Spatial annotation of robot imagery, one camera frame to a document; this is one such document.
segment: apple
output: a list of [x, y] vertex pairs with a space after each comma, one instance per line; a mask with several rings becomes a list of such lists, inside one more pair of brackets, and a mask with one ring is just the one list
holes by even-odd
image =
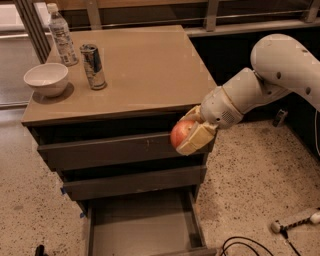
[[179, 147], [181, 142], [188, 136], [194, 123], [195, 121], [193, 120], [182, 120], [173, 127], [170, 133], [170, 141], [174, 148]]

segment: bowl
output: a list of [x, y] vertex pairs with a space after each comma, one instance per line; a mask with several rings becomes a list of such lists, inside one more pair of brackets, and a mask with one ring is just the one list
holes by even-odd
[[30, 69], [24, 82], [35, 92], [46, 97], [56, 97], [68, 85], [68, 68], [60, 63], [45, 63]]

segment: plastic bottle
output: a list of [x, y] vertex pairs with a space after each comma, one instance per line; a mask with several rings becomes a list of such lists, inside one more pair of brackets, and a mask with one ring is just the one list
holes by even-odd
[[72, 66], [78, 63], [78, 58], [74, 51], [73, 43], [70, 37], [69, 26], [66, 20], [59, 13], [58, 6], [55, 3], [47, 4], [49, 18], [49, 29], [56, 44], [61, 61], [66, 66]]

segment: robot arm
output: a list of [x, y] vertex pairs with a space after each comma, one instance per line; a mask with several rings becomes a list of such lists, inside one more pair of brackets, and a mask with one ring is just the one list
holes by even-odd
[[227, 129], [253, 108], [291, 92], [320, 111], [320, 62], [298, 41], [282, 34], [266, 36], [254, 46], [251, 64], [254, 71], [241, 70], [182, 118], [196, 123], [177, 148], [180, 154], [195, 152], [214, 138], [217, 128]]

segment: cabinet top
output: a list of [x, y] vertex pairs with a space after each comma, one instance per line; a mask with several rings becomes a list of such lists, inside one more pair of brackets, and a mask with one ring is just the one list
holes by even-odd
[[[201, 103], [215, 86], [181, 26], [71, 33], [78, 64], [69, 67], [69, 84], [56, 98], [34, 93], [23, 125], [106, 118], [174, 110]], [[80, 46], [98, 47], [107, 87], [91, 90]], [[48, 62], [60, 62], [53, 47]]]

